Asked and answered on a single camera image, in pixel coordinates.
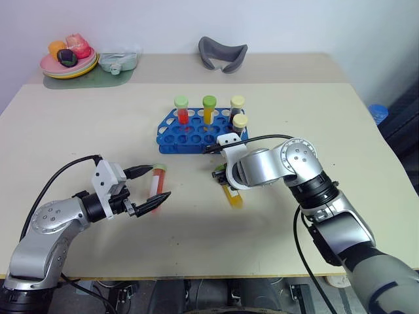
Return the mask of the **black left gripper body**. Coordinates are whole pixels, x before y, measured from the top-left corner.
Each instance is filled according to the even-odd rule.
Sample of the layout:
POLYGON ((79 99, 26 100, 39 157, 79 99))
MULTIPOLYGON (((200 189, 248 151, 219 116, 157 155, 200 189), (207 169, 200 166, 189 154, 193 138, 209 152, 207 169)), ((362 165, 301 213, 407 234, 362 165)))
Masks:
POLYGON ((135 205, 129 200, 129 196, 130 191, 126 186, 123 186, 118 194, 111 196, 109 205, 112 214, 119 215, 121 213, 127 213, 130 217, 135 215, 135 205))

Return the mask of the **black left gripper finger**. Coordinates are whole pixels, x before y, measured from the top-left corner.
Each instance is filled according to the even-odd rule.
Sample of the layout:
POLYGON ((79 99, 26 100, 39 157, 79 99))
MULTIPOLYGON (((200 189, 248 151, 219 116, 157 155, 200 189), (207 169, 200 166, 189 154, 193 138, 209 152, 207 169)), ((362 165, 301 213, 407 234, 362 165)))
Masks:
POLYGON ((124 170, 124 174, 127 179, 133 180, 133 179, 143 176, 144 174, 146 174, 153 168, 154 168, 153 165, 133 166, 133 167, 126 168, 124 170))
POLYGON ((150 197, 144 204, 134 206, 134 215, 141 217, 160 207, 171 195, 171 192, 164 192, 150 197))

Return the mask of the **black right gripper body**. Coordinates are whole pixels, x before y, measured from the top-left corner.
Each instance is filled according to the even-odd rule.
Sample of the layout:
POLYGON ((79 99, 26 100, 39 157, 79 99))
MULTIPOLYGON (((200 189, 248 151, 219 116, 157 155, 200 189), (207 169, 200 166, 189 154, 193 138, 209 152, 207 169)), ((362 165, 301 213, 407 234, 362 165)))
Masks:
MULTIPOLYGON (((237 170, 233 170, 232 171, 232 178, 234 179, 234 181, 236 182, 236 184, 241 184, 241 179, 240 179, 240 174, 237 170)), ((226 178, 226 179, 216 179, 216 181, 221 185, 221 186, 227 186, 229 188, 231 188, 232 190, 238 190, 235 186, 233 186, 230 181, 226 178)))

